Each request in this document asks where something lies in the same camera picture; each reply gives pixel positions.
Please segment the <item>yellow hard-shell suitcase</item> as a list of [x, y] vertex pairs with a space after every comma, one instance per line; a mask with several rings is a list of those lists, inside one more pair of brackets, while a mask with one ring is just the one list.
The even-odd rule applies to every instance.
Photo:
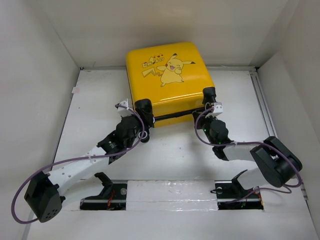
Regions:
[[144, 119], [144, 143], [150, 128], [191, 121], [216, 102], [215, 84], [192, 42], [132, 50], [126, 72], [134, 109]]

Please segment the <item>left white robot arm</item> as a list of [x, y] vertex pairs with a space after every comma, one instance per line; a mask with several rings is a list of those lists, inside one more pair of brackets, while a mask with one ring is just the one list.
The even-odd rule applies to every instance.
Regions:
[[37, 221], [45, 223], [56, 216], [68, 199], [68, 190], [89, 174], [101, 180], [94, 186], [98, 197], [104, 199], [111, 194], [113, 183], [102, 172], [103, 166], [113, 163], [140, 142], [147, 142], [149, 129], [155, 123], [150, 107], [126, 107], [124, 110], [130, 114], [123, 116], [116, 129], [95, 147], [96, 150], [103, 150], [104, 154], [90, 153], [83, 157], [62, 160], [61, 168], [45, 173], [44, 170], [51, 167], [47, 165], [24, 182], [28, 186], [24, 199], [36, 215]]

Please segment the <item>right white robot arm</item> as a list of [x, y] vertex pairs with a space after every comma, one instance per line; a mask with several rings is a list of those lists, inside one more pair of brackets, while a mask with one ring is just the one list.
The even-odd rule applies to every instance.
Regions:
[[293, 187], [303, 183], [299, 172], [301, 161], [275, 136], [269, 136], [262, 142], [235, 142], [228, 136], [226, 123], [207, 111], [195, 111], [194, 128], [202, 130], [207, 137], [202, 143], [212, 147], [215, 156], [223, 161], [245, 160], [255, 163], [251, 170], [243, 170], [231, 180], [230, 190], [234, 198], [244, 198], [272, 185], [272, 190], [279, 192], [281, 187], [290, 193]]

